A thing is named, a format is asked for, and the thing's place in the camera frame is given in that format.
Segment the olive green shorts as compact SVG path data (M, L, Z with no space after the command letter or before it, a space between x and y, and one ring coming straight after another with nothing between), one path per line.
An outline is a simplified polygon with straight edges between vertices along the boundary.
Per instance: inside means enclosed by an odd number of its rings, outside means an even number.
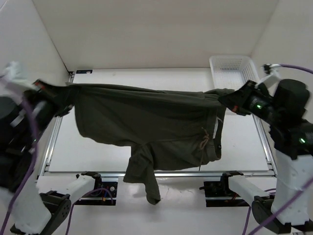
M81 136L131 148L124 182L143 184L150 204L161 200L156 170L199 167L222 156L226 108L218 99L230 89L181 92L105 84L68 89Z

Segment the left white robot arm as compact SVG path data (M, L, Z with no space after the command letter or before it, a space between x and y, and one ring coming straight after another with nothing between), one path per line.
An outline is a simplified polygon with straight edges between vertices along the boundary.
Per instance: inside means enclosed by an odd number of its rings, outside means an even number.
M34 166L39 140L54 117L69 113L76 91L41 80L29 82L18 62L10 62L0 76L7 95L0 98L0 198L17 235L50 235L72 213L76 201L102 192L101 177L83 172L62 190L39 193Z

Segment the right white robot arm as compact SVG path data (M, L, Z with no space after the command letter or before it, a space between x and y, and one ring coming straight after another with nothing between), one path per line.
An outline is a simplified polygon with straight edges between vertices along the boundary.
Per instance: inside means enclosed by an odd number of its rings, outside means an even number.
M258 228L288 234L292 229L303 233L313 229L308 215L309 187L313 182L313 125L303 118L310 99L306 84L282 79L280 64L265 64L260 81L247 81L219 102L232 112L255 115L270 127L270 136L278 160L275 194L261 190L237 171L223 173L222 194L239 195L248 205Z

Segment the white perforated plastic basket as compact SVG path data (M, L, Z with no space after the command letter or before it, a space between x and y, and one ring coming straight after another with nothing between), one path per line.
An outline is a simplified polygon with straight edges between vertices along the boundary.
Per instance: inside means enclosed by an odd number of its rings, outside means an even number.
M259 80L256 67L250 57L241 55L215 55L209 59L215 89L241 88L247 81Z

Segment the aluminium frame rail left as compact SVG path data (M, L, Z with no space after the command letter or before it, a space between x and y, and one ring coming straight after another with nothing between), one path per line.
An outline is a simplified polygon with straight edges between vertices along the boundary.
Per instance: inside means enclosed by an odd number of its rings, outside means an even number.
M51 114L49 118L48 126L41 132L41 139L38 141L39 153L36 161L31 165L31 171L27 174L27 181L12 210L12 215L15 217L15 225L26 234L40 233L50 219L49 212L41 201L35 183L37 177L44 174L52 156L61 123L61 118L56 117L54 114Z

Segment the aluminium front rail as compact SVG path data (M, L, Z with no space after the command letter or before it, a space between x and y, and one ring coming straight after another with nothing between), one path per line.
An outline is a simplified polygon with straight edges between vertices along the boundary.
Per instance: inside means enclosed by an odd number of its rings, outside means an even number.
M45 172L42 176L76 176L78 172ZM124 177L125 173L114 173L114 172L101 172L100 173L103 178L117 178L117 177ZM273 170L268 171L245 171L243 172L245 176L248 177L271 177L275 176ZM219 177L222 175L222 172L156 172L156 177Z

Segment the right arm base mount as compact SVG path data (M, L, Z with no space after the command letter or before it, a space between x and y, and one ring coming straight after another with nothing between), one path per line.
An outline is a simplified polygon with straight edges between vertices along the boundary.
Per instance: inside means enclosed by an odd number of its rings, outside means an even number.
M218 181L204 181L199 190L204 192L208 208L249 206L238 194L225 190Z

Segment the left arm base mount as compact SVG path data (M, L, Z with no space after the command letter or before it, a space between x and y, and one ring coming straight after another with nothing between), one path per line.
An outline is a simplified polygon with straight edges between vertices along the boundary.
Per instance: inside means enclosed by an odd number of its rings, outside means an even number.
M93 191L88 192L78 199L76 205L89 206L115 206L117 197L118 182L102 181Z

